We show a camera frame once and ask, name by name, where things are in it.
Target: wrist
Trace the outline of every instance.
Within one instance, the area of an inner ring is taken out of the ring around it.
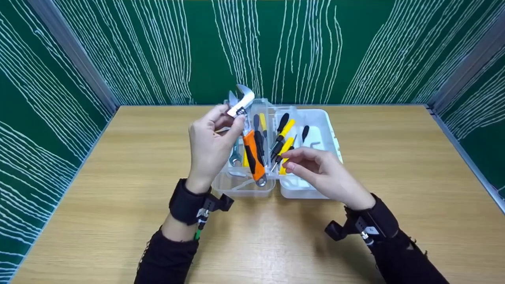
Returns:
[[[376,201],[373,195],[370,192],[366,191],[358,194],[355,198],[347,202],[345,205],[352,210],[360,211],[373,208],[375,206],[375,203]]]
[[[186,189],[194,194],[202,194],[209,190],[211,183],[212,181],[208,182],[205,179],[189,173],[188,179],[186,180]]]
[[[374,207],[375,198],[357,180],[348,182],[344,188],[349,193],[349,198],[347,200],[343,200],[347,207],[356,211],[367,210]]]

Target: black wrist strap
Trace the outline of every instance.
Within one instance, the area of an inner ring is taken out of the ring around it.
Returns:
[[[198,212],[201,209],[206,211],[205,215],[216,210],[230,210],[233,199],[225,194],[219,199],[216,198],[211,194],[211,187],[206,193],[194,194],[186,188],[186,180],[186,178],[179,180],[168,205],[174,219],[189,226],[198,223]]]
[[[360,234],[367,245],[373,241],[384,241],[393,238],[398,233],[398,221],[393,213],[375,194],[375,206],[371,209],[354,211],[345,207],[347,221],[344,226],[331,221],[325,232],[335,241],[344,239],[348,234]]]
[[[180,179],[175,186],[168,208],[174,219],[187,225],[193,225],[197,223],[196,216],[210,195],[211,188],[206,193],[194,194],[186,188],[186,180],[186,178]]]

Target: hand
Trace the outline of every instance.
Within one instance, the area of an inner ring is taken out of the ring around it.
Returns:
[[[228,105],[217,105],[202,118],[189,126],[191,145],[191,170],[186,188],[194,193],[209,190],[212,181],[224,167],[231,148],[244,129],[244,116],[233,117],[226,114]],[[215,133],[225,126],[226,133]]]
[[[375,199],[328,151],[300,147],[283,153],[288,160],[282,165],[286,173],[306,180],[324,196],[340,201],[353,210],[375,205]]]

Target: table surface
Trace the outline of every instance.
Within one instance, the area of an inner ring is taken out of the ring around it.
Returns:
[[[422,106],[321,106],[344,164],[450,283],[503,283],[503,215]],[[121,107],[12,283],[132,283],[189,170],[187,126],[209,107]],[[236,199],[202,232],[189,283],[381,282],[356,235],[323,232],[343,205]]]

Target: clear plastic toolbox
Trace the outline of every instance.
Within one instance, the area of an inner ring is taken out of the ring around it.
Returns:
[[[313,186],[305,180],[293,174],[279,174],[279,166],[271,172],[273,163],[270,160],[270,148],[277,137],[277,127],[281,117],[289,114],[289,119],[294,119],[295,124],[286,134],[288,137],[295,137],[293,146],[295,148],[305,146],[315,149],[326,150],[336,155],[342,162],[338,140],[335,137],[330,119],[326,111],[321,109],[297,109],[295,106],[274,106],[267,99],[256,99],[249,113],[251,124],[255,114],[263,113],[266,118],[267,137],[263,143],[265,171],[267,173],[267,183],[259,187],[252,179],[249,167],[242,166],[241,162],[236,162],[244,157],[243,142],[239,138],[234,149],[230,153],[229,162],[218,174],[212,187],[221,194],[231,197],[267,197],[279,180],[281,194],[286,198],[300,199],[324,199]],[[302,144],[301,134],[303,128],[308,125],[310,130]]]

